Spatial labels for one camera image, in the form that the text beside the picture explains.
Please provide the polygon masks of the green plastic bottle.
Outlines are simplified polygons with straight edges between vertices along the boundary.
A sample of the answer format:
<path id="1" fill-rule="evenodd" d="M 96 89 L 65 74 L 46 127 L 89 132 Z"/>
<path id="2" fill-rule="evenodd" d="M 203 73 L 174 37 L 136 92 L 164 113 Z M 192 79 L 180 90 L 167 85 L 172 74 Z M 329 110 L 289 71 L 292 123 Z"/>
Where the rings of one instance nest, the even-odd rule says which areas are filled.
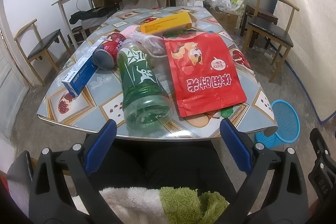
<path id="1" fill-rule="evenodd" d="M 122 110 L 128 128 L 154 132 L 171 120 L 172 102 L 151 69 L 144 47 L 126 39 L 117 54 L 123 91 Z"/>

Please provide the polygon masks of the blue white toothpaste box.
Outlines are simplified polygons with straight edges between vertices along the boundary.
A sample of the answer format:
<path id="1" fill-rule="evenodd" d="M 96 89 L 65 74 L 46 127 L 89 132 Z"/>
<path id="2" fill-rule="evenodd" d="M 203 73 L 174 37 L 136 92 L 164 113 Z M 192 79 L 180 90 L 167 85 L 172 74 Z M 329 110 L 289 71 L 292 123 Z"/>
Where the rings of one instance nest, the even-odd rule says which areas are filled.
<path id="1" fill-rule="evenodd" d="M 90 78 L 97 71 L 97 66 L 92 61 L 92 55 L 107 37 L 107 35 L 102 36 L 88 48 L 62 80 L 63 85 L 71 96 L 78 97 Z"/>

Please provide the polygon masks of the red snack bag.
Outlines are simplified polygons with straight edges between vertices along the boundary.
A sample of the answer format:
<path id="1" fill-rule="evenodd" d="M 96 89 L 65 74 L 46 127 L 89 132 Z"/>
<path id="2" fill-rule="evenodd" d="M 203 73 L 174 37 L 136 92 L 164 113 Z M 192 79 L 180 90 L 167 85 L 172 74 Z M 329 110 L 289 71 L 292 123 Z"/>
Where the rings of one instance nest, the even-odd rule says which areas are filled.
<path id="1" fill-rule="evenodd" d="M 196 32 L 164 42 L 181 117 L 247 100 L 228 47 L 218 34 Z"/>

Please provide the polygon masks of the red drink can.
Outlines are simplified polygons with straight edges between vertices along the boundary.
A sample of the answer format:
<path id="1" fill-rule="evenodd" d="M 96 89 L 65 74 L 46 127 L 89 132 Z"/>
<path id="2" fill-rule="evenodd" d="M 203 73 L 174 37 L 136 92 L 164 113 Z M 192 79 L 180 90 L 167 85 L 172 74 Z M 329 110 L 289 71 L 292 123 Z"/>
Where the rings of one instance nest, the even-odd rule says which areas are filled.
<path id="1" fill-rule="evenodd" d="M 99 69 L 111 71 L 117 64 L 117 54 L 125 40 L 125 36 L 118 32 L 109 34 L 94 50 L 92 54 L 93 64 Z"/>

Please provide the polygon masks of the yellow cardboard box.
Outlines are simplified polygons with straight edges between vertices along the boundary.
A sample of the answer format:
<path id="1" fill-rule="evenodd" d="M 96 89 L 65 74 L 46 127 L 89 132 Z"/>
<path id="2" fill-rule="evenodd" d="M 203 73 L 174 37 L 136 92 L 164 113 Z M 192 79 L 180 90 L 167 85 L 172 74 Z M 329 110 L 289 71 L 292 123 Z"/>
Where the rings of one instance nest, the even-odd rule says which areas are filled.
<path id="1" fill-rule="evenodd" d="M 189 29 L 195 25 L 197 22 L 196 17 L 194 17 L 189 12 L 181 12 L 178 14 L 173 14 L 171 16 L 166 16 L 161 19 L 156 19 L 154 21 L 144 23 L 138 27 L 139 32 L 143 34 L 163 34 L 169 31 L 184 30 Z"/>

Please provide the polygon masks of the pink sponge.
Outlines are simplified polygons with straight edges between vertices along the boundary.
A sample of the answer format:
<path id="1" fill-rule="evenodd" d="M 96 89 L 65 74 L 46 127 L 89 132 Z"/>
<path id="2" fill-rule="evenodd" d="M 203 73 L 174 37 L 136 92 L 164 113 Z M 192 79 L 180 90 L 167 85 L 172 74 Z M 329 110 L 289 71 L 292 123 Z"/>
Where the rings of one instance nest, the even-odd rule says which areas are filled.
<path id="1" fill-rule="evenodd" d="M 124 30 L 122 30 L 121 34 L 127 39 L 131 39 L 131 38 L 133 39 L 139 36 L 141 32 L 139 32 L 139 26 L 131 25 L 125 28 Z"/>

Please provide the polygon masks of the blue plastic trash basket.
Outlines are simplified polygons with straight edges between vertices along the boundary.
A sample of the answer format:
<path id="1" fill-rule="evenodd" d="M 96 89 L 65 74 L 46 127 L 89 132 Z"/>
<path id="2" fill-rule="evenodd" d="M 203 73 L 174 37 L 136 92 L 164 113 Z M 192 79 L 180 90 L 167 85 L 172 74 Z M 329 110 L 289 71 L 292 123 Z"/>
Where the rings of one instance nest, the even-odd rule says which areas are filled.
<path id="1" fill-rule="evenodd" d="M 300 122 L 295 109 L 284 100 L 275 100 L 271 106 L 277 120 L 278 129 L 271 136 L 265 136 L 263 132 L 256 133 L 255 142 L 262 143 L 267 148 L 295 142 L 300 132 Z"/>

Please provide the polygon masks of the cardboard box with trash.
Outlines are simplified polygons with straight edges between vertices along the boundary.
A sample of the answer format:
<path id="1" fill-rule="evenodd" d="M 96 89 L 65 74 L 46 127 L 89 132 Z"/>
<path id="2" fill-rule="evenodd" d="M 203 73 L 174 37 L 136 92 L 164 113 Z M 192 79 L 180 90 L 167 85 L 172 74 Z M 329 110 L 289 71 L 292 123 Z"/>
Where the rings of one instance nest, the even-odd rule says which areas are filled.
<path id="1" fill-rule="evenodd" d="M 203 4 L 230 35 L 239 28 L 245 11 L 245 0 L 204 0 Z"/>

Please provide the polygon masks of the patterned fruit tablecloth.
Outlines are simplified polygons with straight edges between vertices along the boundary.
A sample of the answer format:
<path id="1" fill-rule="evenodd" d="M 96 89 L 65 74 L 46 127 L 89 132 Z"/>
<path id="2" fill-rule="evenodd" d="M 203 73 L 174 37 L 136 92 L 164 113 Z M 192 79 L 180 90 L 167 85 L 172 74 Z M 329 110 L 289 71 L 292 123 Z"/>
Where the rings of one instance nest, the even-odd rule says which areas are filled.
<path id="1" fill-rule="evenodd" d="M 203 7 L 116 12 L 73 54 L 38 116 L 135 139 L 212 139 L 220 123 L 273 134 L 272 105 L 242 51 Z"/>

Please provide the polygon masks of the wooden chair right side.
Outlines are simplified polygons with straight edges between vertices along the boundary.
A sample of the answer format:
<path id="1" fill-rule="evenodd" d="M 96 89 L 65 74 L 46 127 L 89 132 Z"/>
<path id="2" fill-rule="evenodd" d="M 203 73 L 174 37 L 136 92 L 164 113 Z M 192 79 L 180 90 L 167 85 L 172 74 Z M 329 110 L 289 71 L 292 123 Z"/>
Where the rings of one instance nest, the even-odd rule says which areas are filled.
<path id="1" fill-rule="evenodd" d="M 274 65 L 276 63 L 277 58 L 280 55 L 282 47 L 285 48 L 285 52 L 282 56 L 282 59 L 277 64 L 275 71 L 272 73 L 272 75 L 269 79 L 270 83 L 280 73 L 281 68 L 282 68 L 290 50 L 294 47 L 294 44 L 293 44 L 293 42 L 291 40 L 291 37 L 290 37 L 290 34 L 289 34 L 289 29 L 290 29 L 290 26 L 291 26 L 291 23 L 292 23 L 292 20 L 293 20 L 294 12 L 295 11 L 299 12 L 299 7 L 296 6 L 295 4 L 291 3 L 290 1 L 288 1 L 288 0 L 277 0 L 277 1 L 280 1 L 280 2 L 290 6 L 292 8 L 291 13 L 290 13 L 290 17 L 289 17 L 289 20 L 288 20 L 288 24 L 286 26 L 286 29 L 283 30 L 279 26 L 277 26 L 277 25 L 275 25 L 275 24 L 273 24 L 273 23 L 271 23 L 271 22 L 269 22 L 269 21 L 267 21 L 263 18 L 258 17 L 257 13 L 259 11 L 259 6 L 260 6 L 261 0 L 257 0 L 255 12 L 252 16 L 251 21 L 248 23 L 249 27 L 248 27 L 247 34 L 246 34 L 245 39 L 244 39 L 244 44 L 243 44 L 243 47 L 242 47 L 242 50 L 241 50 L 242 53 L 246 52 L 250 42 L 252 41 L 252 36 L 253 36 L 254 32 L 257 33 L 257 34 L 262 34 L 266 38 L 268 38 L 270 40 L 273 40 L 273 41 L 275 41 L 276 43 L 279 44 L 277 52 L 276 52 L 276 54 L 275 54 L 275 56 L 272 60 L 272 63 L 271 63 L 272 65 Z"/>

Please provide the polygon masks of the wooden chair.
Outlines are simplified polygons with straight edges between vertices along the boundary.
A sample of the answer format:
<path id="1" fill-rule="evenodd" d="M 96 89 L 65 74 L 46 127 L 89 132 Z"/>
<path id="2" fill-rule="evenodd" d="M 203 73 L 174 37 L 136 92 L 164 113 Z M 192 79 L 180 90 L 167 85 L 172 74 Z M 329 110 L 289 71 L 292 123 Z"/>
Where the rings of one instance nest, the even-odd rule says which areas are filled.
<path id="1" fill-rule="evenodd" d="M 290 6 L 292 8 L 291 13 L 290 13 L 290 17 L 289 17 L 289 20 L 288 20 L 288 24 L 286 26 L 286 29 L 283 30 L 279 26 L 277 26 L 277 25 L 275 25 L 275 24 L 273 24 L 273 23 L 271 23 L 271 22 L 269 22 L 269 21 L 267 21 L 263 18 L 258 17 L 257 13 L 259 11 L 259 6 L 260 6 L 261 0 L 257 0 L 255 12 L 252 16 L 251 21 L 248 23 L 249 27 L 248 27 L 247 34 L 246 34 L 245 39 L 244 39 L 244 44 L 243 44 L 243 47 L 242 47 L 242 50 L 241 50 L 242 53 L 246 52 L 250 42 L 252 41 L 252 36 L 253 36 L 254 32 L 257 33 L 257 34 L 262 34 L 266 38 L 268 38 L 270 40 L 273 40 L 273 41 L 275 41 L 276 43 L 279 44 L 277 52 L 276 52 L 276 54 L 275 54 L 275 56 L 272 60 L 272 63 L 271 63 L 272 65 L 274 65 L 276 63 L 277 58 L 280 55 L 282 47 L 285 48 L 285 52 L 282 56 L 282 59 L 277 64 L 275 71 L 272 73 L 272 75 L 269 79 L 270 83 L 280 73 L 281 68 L 282 68 L 290 50 L 294 47 L 294 44 L 293 44 L 293 42 L 291 40 L 291 37 L 290 37 L 290 34 L 289 34 L 289 29 L 290 29 L 290 26 L 291 26 L 291 23 L 292 23 L 292 20 L 293 20 L 294 12 L 295 11 L 299 12 L 299 7 L 296 6 L 295 4 L 291 3 L 290 1 L 288 1 L 288 0 L 277 0 L 277 1 L 280 1 L 280 2 Z"/>
<path id="2" fill-rule="evenodd" d="M 22 28 L 20 28 L 18 30 L 18 32 L 16 33 L 16 35 L 14 36 L 14 41 L 16 42 L 23 58 L 25 59 L 26 63 L 28 64 L 28 66 L 32 70 L 33 74 L 37 77 L 37 79 L 40 81 L 40 83 L 43 86 L 45 86 L 46 85 L 45 81 L 40 77 L 40 75 L 37 73 L 37 71 L 31 65 L 31 63 L 34 60 L 37 60 L 37 59 L 42 60 L 43 57 L 46 57 L 47 60 L 50 62 L 51 66 L 53 67 L 53 69 L 57 73 L 59 73 L 60 70 L 58 69 L 58 67 L 56 65 L 56 62 L 52 59 L 52 57 L 49 53 L 49 47 L 52 46 L 53 43 L 60 43 L 59 39 L 61 39 L 64 46 L 65 46 L 66 51 L 68 52 L 68 54 L 72 55 L 72 52 L 71 52 L 66 40 L 64 39 L 64 36 L 63 36 L 60 29 L 57 29 L 56 31 L 48 34 L 46 37 L 41 38 L 41 35 L 40 35 L 40 33 L 37 29 L 37 26 L 36 26 L 37 21 L 38 21 L 37 19 L 33 19 L 32 21 L 25 24 Z M 27 54 L 25 54 L 25 52 L 24 52 L 24 50 L 21 46 L 21 38 L 31 28 L 34 31 L 34 34 L 35 34 L 35 36 L 38 40 L 38 43 L 37 43 L 36 46 L 34 46 L 34 48 L 27 55 Z"/>

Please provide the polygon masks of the wooden chair left side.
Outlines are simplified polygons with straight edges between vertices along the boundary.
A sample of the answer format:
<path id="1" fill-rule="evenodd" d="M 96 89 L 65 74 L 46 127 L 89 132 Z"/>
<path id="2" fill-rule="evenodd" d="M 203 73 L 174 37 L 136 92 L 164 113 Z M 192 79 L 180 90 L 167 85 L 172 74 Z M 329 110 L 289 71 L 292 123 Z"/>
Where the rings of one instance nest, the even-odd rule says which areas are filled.
<path id="1" fill-rule="evenodd" d="M 40 35 L 40 33 L 37 29 L 37 26 L 36 26 L 37 21 L 38 21 L 37 19 L 33 19 L 32 21 L 25 24 L 22 28 L 20 28 L 18 30 L 18 32 L 16 33 L 16 35 L 14 36 L 14 41 L 16 42 L 23 58 L 25 59 L 26 63 L 28 64 L 28 66 L 32 70 L 33 74 L 37 77 L 37 79 L 40 81 L 40 83 L 43 86 L 45 86 L 46 85 L 45 81 L 40 77 L 40 75 L 37 73 L 37 71 L 31 65 L 31 63 L 34 60 L 37 60 L 37 59 L 42 60 L 43 57 L 46 57 L 47 60 L 50 62 L 51 66 L 53 67 L 53 69 L 57 73 L 59 73 L 60 70 L 58 69 L 58 67 L 56 65 L 56 62 L 52 59 L 52 57 L 49 53 L 49 47 L 52 46 L 53 43 L 60 43 L 59 39 L 61 39 L 64 46 L 65 46 L 66 51 L 68 52 L 68 54 L 72 55 L 72 52 L 71 52 L 66 40 L 64 39 L 64 36 L 63 36 L 60 29 L 57 29 L 56 31 L 48 34 L 46 37 L 41 38 L 41 35 Z M 35 34 L 35 36 L 38 40 L 38 43 L 37 43 L 36 46 L 34 46 L 34 48 L 27 55 L 27 54 L 25 54 L 25 52 L 24 52 L 24 50 L 21 46 L 21 38 L 31 28 L 34 31 L 34 34 Z"/>

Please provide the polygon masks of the black clothes pile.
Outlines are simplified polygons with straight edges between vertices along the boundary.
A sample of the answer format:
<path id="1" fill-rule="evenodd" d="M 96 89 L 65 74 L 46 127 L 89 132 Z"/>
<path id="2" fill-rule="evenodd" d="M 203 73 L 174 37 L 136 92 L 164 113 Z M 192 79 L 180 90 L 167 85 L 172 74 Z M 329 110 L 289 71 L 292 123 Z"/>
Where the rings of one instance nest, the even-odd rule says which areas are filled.
<path id="1" fill-rule="evenodd" d="M 79 20 L 102 18 L 107 15 L 113 15 L 115 12 L 118 12 L 118 10 L 119 10 L 119 7 L 113 5 L 113 6 L 106 6 L 106 7 L 91 9 L 87 11 L 78 11 L 71 15 L 69 23 L 75 24 Z"/>

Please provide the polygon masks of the white mattress blue trim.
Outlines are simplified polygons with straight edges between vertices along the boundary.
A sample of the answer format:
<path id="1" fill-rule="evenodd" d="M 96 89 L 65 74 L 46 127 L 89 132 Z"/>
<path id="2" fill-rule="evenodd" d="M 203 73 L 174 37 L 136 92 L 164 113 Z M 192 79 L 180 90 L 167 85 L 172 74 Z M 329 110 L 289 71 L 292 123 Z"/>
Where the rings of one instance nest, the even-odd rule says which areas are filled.
<path id="1" fill-rule="evenodd" d="M 289 34 L 287 61 L 320 123 L 335 116 L 335 0 L 290 0 L 299 7 Z"/>

